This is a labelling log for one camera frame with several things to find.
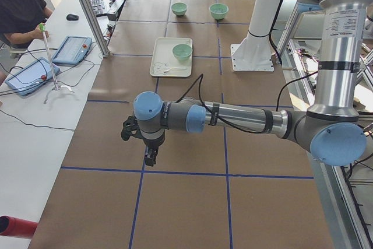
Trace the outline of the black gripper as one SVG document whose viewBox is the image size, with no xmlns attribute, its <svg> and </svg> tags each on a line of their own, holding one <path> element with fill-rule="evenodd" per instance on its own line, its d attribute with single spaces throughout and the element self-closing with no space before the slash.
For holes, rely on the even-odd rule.
<svg viewBox="0 0 373 249">
<path fill-rule="evenodd" d="M 143 136 L 143 141 L 146 145 L 145 150 L 145 165 L 154 166 L 156 164 L 156 157 L 159 151 L 159 147 L 165 141 L 165 132 L 156 131 L 156 132 L 145 132 L 141 131 Z"/>
</svg>

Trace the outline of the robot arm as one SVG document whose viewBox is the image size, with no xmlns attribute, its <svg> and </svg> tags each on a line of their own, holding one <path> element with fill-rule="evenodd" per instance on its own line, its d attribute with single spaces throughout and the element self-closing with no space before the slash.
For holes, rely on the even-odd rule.
<svg viewBox="0 0 373 249">
<path fill-rule="evenodd" d="M 123 124 L 123 140 L 139 138 L 146 145 L 145 163 L 152 166 L 165 131 L 200 133 L 204 127 L 233 127 L 253 134 L 275 134 L 299 144 L 330 166 L 345 166 L 359 159 L 367 137 L 357 124 L 353 107 L 360 69 L 365 13 L 372 0 L 298 0 L 325 11 L 315 100 L 306 112 L 212 103 L 185 96 L 163 101 L 143 92 L 133 102 L 133 114 Z"/>
</svg>

